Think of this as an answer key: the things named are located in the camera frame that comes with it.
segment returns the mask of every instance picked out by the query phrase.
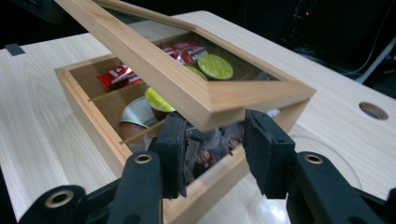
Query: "glass lid panel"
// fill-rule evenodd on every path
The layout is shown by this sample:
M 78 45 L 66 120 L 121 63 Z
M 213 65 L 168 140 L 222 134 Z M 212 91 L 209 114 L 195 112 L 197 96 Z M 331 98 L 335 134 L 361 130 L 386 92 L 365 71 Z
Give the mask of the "glass lid panel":
M 203 80 L 277 80 L 257 66 L 187 29 L 144 19 L 124 11 L 106 7 L 104 9 Z

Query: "wooden box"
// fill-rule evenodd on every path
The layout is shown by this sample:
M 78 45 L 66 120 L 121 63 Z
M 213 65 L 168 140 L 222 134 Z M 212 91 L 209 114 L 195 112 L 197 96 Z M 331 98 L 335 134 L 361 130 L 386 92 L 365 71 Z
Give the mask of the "wooden box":
M 121 1 L 57 2 L 114 53 L 58 68 L 56 73 L 76 116 L 117 176 L 134 146 L 157 136 L 163 125 L 160 121 L 127 139 L 119 136 L 123 109 L 143 96 L 147 85 L 200 131 L 241 121 L 249 108 L 262 112 L 279 109 L 275 121 L 288 132 L 315 92 L 271 64 L 192 24 Z M 150 20 L 125 24 L 102 7 Z M 236 79 L 205 81 L 163 51 L 186 36 L 209 41 L 214 46 L 210 50 L 231 62 Z M 144 82 L 117 89 L 104 87 L 97 77 L 122 63 Z M 265 78 L 252 78 L 258 74 Z M 195 222 L 247 172 L 244 149 L 240 146 L 233 150 L 233 156 L 225 156 L 189 184 L 187 198 L 163 200 L 164 222 Z

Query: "bamboo tea box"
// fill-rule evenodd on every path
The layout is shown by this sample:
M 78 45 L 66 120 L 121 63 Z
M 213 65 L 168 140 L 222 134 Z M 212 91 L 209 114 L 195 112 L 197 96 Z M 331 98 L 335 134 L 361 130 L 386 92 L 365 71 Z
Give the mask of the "bamboo tea box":
M 116 176 L 159 134 L 155 112 L 167 106 L 200 133 L 243 122 L 246 109 L 278 111 L 274 120 L 287 132 L 315 92 L 205 27 L 122 1 L 56 2 L 112 51 L 56 73 Z M 232 154 L 190 182 L 186 198 L 163 200 L 165 223 L 197 221 L 248 173 L 243 147 Z

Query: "box lid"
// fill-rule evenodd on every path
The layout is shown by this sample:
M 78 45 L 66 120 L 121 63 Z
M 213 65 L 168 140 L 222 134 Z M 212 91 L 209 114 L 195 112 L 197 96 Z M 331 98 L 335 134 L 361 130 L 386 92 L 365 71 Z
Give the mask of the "box lid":
M 116 0 L 56 2 L 201 131 L 248 108 L 288 120 L 315 92 L 194 24 Z

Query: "light wood tabletop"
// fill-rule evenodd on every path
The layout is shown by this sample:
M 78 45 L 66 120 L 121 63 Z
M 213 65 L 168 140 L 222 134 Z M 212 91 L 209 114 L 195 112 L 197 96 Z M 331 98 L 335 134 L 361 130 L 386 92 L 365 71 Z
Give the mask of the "light wood tabletop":
M 317 90 L 289 133 L 297 151 L 323 154 L 354 187 L 379 198 L 386 199 L 396 187 L 394 99 L 211 13 L 175 17 Z M 17 56 L 0 50 L 0 164 L 17 219 L 49 189 L 74 184 L 89 193 L 117 178 L 75 117 L 54 72 L 110 51 L 90 34 L 21 48 L 25 53 Z M 383 109 L 387 118 L 362 112 L 361 107 L 371 105 Z M 247 175 L 198 223 L 249 223 L 249 204 L 259 197 L 256 190 Z

